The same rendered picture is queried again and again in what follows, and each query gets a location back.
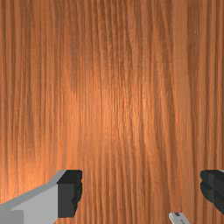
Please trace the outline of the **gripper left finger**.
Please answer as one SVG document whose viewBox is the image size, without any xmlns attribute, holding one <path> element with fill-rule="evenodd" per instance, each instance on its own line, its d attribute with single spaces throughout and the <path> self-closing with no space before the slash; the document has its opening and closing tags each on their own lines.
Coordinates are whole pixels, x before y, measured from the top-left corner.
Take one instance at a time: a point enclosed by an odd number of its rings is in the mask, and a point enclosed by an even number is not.
<svg viewBox="0 0 224 224">
<path fill-rule="evenodd" d="M 82 171 L 60 170 L 48 183 L 0 205 L 0 224 L 54 224 L 73 218 L 82 195 Z"/>
</svg>

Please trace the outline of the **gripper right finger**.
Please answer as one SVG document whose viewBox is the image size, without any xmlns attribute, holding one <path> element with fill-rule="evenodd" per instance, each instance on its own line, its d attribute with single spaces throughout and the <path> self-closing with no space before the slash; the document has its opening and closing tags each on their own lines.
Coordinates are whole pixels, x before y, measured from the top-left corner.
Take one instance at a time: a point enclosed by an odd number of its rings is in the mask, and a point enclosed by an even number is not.
<svg viewBox="0 0 224 224">
<path fill-rule="evenodd" d="M 203 196 L 224 215 L 224 170 L 204 170 L 200 178 Z"/>
</svg>

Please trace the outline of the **white USB stick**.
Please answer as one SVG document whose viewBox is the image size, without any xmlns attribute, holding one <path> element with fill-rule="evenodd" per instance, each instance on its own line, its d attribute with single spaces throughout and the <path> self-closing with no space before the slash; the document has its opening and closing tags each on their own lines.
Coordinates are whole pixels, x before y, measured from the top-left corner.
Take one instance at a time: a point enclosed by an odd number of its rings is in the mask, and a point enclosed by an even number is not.
<svg viewBox="0 0 224 224">
<path fill-rule="evenodd" d="M 183 213 L 169 213 L 171 224 L 191 224 Z"/>
</svg>

